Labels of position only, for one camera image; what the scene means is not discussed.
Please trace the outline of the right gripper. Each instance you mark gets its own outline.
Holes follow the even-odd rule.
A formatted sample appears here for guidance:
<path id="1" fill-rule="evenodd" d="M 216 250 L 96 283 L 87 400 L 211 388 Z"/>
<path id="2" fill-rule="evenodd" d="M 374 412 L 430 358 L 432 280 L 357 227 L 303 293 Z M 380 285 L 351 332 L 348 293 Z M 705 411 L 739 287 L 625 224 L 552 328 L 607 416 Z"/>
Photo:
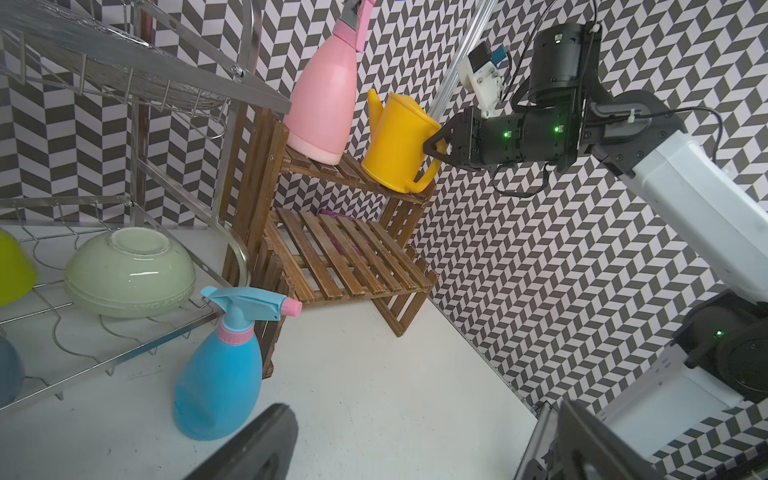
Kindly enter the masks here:
<path id="1" fill-rule="evenodd" d="M 576 161 L 579 119 L 569 107 L 534 108 L 484 119 L 463 110 L 423 143 L 423 153 L 448 165 L 490 169 L 546 163 L 558 173 Z"/>

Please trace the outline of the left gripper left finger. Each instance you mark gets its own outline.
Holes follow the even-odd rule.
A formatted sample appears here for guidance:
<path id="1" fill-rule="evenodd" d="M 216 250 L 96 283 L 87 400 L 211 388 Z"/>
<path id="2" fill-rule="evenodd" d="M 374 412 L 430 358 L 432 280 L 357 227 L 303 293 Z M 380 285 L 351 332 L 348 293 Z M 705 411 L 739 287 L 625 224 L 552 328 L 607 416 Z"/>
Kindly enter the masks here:
<path id="1" fill-rule="evenodd" d="M 186 479 L 286 479 L 298 432 L 294 411 L 272 404 Z"/>

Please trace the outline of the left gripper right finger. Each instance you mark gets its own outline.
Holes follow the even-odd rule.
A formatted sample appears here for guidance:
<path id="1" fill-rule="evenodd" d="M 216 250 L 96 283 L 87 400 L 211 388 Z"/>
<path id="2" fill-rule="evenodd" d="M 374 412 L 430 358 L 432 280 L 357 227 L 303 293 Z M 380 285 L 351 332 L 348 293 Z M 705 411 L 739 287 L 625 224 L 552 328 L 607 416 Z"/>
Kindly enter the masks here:
<path id="1" fill-rule="evenodd" d="M 557 433 L 563 479 L 664 478 L 576 401 L 562 401 Z"/>

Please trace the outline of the yellow watering can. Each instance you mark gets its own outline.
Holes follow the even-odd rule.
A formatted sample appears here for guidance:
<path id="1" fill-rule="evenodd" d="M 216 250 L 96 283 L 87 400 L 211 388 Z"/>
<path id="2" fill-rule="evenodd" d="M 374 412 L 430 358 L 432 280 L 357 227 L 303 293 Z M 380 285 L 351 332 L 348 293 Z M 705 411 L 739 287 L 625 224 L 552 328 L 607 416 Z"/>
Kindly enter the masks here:
<path id="1" fill-rule="evenodd" d="M 370 145 L 363 170 L 384 187 L 400 193 L 421 193 L 432 182 L 442 162 L 434 159 L 421 171 L 424 143 L 441 125 L 411 97 L 392 93 L 383 102 L 373 89 L 367 93 Z"/>

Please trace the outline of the blue spray bottle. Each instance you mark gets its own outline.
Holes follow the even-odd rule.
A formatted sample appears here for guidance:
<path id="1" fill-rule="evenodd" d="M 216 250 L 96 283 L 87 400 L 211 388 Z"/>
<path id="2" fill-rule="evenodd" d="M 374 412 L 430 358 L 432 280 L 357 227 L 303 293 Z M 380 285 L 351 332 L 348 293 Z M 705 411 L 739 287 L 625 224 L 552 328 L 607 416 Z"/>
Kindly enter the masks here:
<path id="1" fill-rule="evenodd" d="M 182 369 L 174 388 L 173 416 L 186 437 L 212 441 L 236 432 L 257 403 L 263 360 L 254 324 L 296 317 L 303 305 L 253 287 L 207 286 L 201 294 L 223 310 L 223 317 Z"/>

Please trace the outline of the pink spray bottle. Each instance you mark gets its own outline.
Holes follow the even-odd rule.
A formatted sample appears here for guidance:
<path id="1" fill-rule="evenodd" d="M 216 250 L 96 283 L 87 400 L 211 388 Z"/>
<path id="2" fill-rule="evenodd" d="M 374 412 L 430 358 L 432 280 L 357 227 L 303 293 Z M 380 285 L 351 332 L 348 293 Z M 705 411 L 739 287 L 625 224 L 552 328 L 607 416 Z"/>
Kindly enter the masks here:
<path id="1" fill-rule="evenodd" d="M 364 51 L 375 0 L 346 1 L 331 36 L 302 71 L 284 118 L 287 145 L 319 163 L 343 156 L 358 98 L 357 55 Z"/>

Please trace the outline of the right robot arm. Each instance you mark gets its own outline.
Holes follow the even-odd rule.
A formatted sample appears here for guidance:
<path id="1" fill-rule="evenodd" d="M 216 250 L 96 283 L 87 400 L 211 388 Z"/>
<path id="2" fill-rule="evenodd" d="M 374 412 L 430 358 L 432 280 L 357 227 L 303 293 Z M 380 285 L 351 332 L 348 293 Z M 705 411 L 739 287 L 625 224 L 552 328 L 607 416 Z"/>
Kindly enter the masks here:
<path id="1" fill-rule="evenodd" d="M 583 154 L 642 198 L 714 271 L 725 291 L 675 333 L 687 367 L 742 398 L 767 396 L 767 214 L 685 130 L 681 111 L 644 90 L 610 94 L 598 77 L 598 22 L 566 23 L 533 40 L 531 73 L 513 110 L 450 118 L 425 154 L 466 171 L 538 163 L 563 172 Z"/>

